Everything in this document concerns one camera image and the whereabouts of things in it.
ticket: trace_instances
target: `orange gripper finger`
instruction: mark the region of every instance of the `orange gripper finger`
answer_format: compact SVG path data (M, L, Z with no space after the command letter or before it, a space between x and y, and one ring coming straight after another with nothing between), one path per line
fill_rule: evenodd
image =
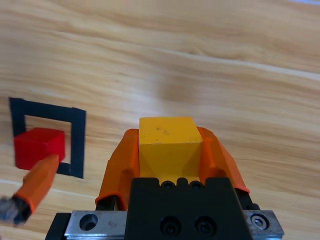
M125 132L107 163L95 204L109 196L117 196L120 200L119 210L128 209L131 181L140 175L138 135L138 129Z
M23 178L22 187L13 196L28 203L31 212L34 213L50 190L58 166L59 156L56 154L39 161Z
M204 127L198 127L198 130L203 139L199 166L200 181L204 184L207 178L228 177L235 188L250 193L235 160L219 142L218 138Z

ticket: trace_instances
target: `yellow block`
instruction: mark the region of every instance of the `yellow block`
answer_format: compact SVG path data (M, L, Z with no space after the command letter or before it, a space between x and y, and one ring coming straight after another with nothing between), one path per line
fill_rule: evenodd
M143 117L139 124L139 166L143 178L177 183L199 180L202 137L191 117Z

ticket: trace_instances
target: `wood grain surface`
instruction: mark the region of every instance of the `wood grain surface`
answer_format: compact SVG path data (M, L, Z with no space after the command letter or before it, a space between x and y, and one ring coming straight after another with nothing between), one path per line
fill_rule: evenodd
M84 179L57 175L2 240L44 240L56 212L93 210L124 132L151 116L213 131L284 239L320 239L319 23L320 6L286 0L0 1L0 196L26 174L8 97L87 111ZM26 122L70 141L68 123Z

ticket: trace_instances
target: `red cube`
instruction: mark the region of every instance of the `red cube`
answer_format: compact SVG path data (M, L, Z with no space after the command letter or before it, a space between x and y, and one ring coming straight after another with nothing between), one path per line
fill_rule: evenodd
M30 170L40 160L57 154L61 162L65 156L65 132L36 127L14 138L15 165Z

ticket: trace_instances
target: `black square outline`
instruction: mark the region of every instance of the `black square outline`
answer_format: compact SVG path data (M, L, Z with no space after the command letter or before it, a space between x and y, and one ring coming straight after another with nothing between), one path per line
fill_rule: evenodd
M24 133L25 116L52 119L71 123L70 164L61 162L57 174L84 178L86 111L74 107L57 106L9 97L13 137Z

